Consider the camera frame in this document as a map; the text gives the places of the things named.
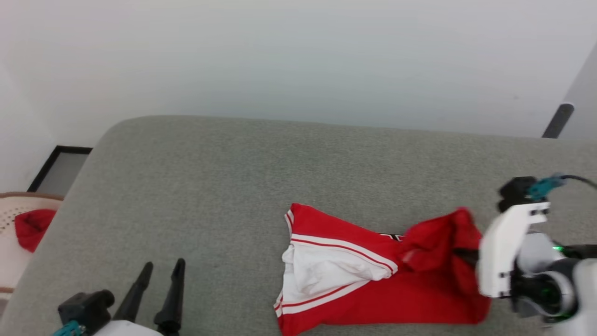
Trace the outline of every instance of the gray fabric surface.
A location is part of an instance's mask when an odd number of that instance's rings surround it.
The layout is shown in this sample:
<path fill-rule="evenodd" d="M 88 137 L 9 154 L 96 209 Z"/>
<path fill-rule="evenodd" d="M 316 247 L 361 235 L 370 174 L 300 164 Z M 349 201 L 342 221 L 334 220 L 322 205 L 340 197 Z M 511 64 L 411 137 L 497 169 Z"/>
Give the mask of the gray fabric surface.
<path fill-rule="evenodd" d="M 187 261 L 184 335 L 279 335 L 272 304 L 292 202 L 378 232 L 468 207 L 481 230 L 496 189 L 513 176 L 597 176 L 595 143 L 342 127 L 144 117 L 112 128 L 93 150 L 13 295 L 1 335 L 47 335 L 76 292 L 124 297 L 153 261 L 138 323 L 152 326 L 176 259 Z M 597 193 L 553 193 L 542 226 L 564 243 L 597 241 Z M 486 322 L 319 326 L 306 335 L 539 335 L 495 300 Z"/>
<path fill-rule="evenodd" d="M 2 319 L 2 315 L 4 314 L 4 309 L 6 309 L 7 304 L 8 300 L 0 299 L 0 320 Z"/>

